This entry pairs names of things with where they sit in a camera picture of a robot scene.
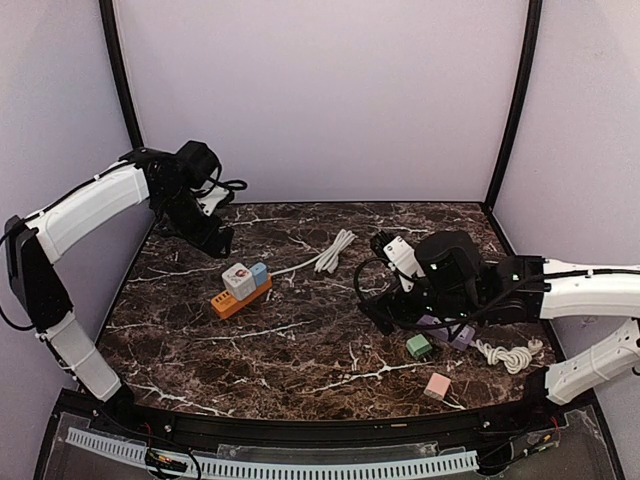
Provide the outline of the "blue charger plug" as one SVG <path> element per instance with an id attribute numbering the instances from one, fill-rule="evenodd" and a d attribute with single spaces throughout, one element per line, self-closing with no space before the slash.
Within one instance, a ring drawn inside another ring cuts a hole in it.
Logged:
<path id="1" fill-rule="evenodd" d="M 254 280 L 254 283 L 257 289 L 259 289 L 260 287 L 262 287 L 264 284 L 267 283 L 269 279 L 269 271 L 268 271 L 268 267 L 264 263 L 262 262 L 255 263 L 250 267 L 250 272 L 252 274 L 252 278 Z"/>

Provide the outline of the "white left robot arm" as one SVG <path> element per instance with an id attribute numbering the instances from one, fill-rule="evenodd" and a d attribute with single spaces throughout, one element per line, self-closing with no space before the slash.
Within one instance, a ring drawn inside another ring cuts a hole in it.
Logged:
<path id="1" fill-rule="evenodd" d="M 120 398 L 130 392 L 80 325 L 54 266 L 88 234 L 141 204 L 167 222 L 170 235 L 212 258 L 228 257 L 234 231 L 215 211 L 248 185 L 223 181 L 221 172 L 218 157 L 202 142 L 189 141 L 176 153 L 137 148 L 50 205 L 5 224 L 9 285 L 30 320 L 25 328 L 105 403 L 101 417 L 120 436 L 140 429 L 140 412 Z"/>

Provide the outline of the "white cube adapter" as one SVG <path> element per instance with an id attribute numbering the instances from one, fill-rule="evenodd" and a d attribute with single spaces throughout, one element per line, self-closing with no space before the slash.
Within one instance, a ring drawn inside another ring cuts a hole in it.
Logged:
<path id="1" fill-rule="evenodd" d="M 243 301 L 256 290 L 250 269 L 235 263 L 221 274 L 226 290 L 237 300 Z"/>

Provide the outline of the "orange power strip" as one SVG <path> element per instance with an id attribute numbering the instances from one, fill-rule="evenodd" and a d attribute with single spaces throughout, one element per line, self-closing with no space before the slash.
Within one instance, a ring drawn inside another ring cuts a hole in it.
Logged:
<path id="1" fill-rule="evenodd" d="M 256 290 L 245 299 L 237 300 L 228 290 L 225 290 L 211 299 L 211 306 L 220 319 L 226 320 L 253 303 L 260 296 L 267 293 L 272 287 L 272 276 L 268 274 L 266 282 L 257 287 Z"/>

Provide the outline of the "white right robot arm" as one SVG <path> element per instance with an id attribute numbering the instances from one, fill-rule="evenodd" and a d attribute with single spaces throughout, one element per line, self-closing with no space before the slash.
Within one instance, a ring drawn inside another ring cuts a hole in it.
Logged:
<path id="1" fill-rule="evenodd" d="M 612 334 L 543 368 L 542 388 L 556 405 L 609 381 L 639 362 L 639 269 L 590 266 L 539 256 L 489 265 L 466 254 L 417 255 L 415 271 L 386 261 L 396 277 L 358 307 L 385 335 L 394 328 L 442 332 L 449 340 L 471 324 L 511 324 L 564 317 L 621 317 Z"/>

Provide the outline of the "purple power strip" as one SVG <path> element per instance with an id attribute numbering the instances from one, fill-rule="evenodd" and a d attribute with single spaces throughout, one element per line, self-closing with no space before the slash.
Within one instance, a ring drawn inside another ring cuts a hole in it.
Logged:
<path id="1" fill-rule="evenodd" d="M 429 315 L 423 315 L 417 322 L 417 325 L 422 327 L 440 324 L 441 321 L 438 318 Z M 452 346 L 456 350 L 465 351 L 471 344 L 476 331 L 469 325 L 453 325 L 439 329 L 427 329 L 425 333 Z"/>

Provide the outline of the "green charger plug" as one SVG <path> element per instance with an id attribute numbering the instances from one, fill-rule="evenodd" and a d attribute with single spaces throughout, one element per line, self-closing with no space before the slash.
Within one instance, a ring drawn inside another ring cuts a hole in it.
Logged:
<path id="1" fill-rule="evenodd" d="M 433 346 L 422 334 L 415 335 L 406 341 L 406 348 L 410 356 L 415 360 L 422 360 L 429 356 Z"/>

